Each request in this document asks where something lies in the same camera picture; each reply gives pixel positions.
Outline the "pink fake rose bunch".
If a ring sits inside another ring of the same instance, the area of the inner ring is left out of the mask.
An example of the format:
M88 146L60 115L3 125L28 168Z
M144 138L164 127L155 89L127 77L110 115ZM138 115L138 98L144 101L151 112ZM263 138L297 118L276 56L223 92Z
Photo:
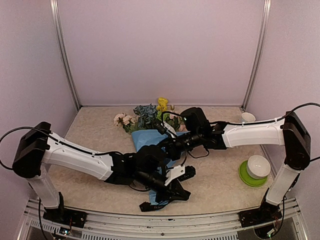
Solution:
M176 132L185 132L186 127L181 117L171 114L165 113L163 115L163 120L168 123L171 127L174 128Z

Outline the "black ribbon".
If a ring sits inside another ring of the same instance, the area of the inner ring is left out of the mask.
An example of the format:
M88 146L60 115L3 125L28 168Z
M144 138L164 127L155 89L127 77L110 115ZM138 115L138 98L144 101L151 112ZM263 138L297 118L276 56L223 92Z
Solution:
M159 211L163 208L165 208L168 204L173 202L172 199L170 200L161 200L160 202L156 201L157 193L152 191L148 193L148 200L149 202L145 201L139 205L139 209L141 212L154 212Z

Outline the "yellow fake flower stem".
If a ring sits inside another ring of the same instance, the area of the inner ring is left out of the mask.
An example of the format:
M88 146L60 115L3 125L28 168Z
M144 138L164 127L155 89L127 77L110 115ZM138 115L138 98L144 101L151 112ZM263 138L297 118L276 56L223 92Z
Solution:
M167 111L168 109L168 99L164 98L164 97L159 97L157 99L158 105L156 106L156 111L157 111L157 118L160 119L161 118L161 114L162 112Z

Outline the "light blue ceramic mug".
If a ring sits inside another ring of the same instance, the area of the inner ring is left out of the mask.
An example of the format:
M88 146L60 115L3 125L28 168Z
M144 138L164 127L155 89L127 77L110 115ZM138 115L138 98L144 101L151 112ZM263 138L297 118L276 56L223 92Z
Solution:
M241 122L245 122L245 123L251 123L251 122L255 122L256 121L256 117L249 112L243 112L241 114Z

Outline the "blue fake rose bunch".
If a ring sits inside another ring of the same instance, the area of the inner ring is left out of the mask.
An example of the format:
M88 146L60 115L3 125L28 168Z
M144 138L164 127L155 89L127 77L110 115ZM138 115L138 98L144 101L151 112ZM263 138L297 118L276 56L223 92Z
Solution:
M133 112L137 116L138 130L151 130L155 128L154 123L158 114L156 105L139 105L133 109Z

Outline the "blue wrapping paper sheet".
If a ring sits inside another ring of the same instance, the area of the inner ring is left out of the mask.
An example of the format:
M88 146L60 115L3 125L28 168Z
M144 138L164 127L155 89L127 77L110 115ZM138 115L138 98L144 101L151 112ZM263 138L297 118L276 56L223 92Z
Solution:
M185 190L179 177L186 173L184 165L173 166L172 157L166 157L161 141L167 137L156 130L138 130L132 134L136 150L137 181L151 190L149 202L139 205L142 212L157 211L173 201L187 201L190 192Z

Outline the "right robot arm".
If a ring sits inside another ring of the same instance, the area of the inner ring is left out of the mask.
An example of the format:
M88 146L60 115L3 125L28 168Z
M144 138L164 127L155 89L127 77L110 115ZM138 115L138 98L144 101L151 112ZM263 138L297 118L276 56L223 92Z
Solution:
M210 122L200 107L188 108L179 117L188 132L169 137L159 144L173 160L182 151L198 146L226 150L257 145L265 150L268 157L271 156L269 148L282 148L282 164L260 206L239 212L239 219L241 226L247 228L284 217L284 198L311 163L311 136L294 110L281 117L241 123Z

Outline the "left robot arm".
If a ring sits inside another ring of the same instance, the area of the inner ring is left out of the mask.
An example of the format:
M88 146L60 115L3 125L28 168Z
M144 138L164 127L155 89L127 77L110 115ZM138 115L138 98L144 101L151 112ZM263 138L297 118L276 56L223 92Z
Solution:
M44 219L76 228L84 227L87 214L65 207L62 193L56 190L47 172L51 165L84 173L112 185L142 184L156 193L156 204L142 203L142 212L159 210L164 203L188 200L190 193L181 182L196 173L192 166L167 167L164 149L158 145L145 145L133 153L99 152L53 133L48 122L27 127L12 169L25 178L39 196Z

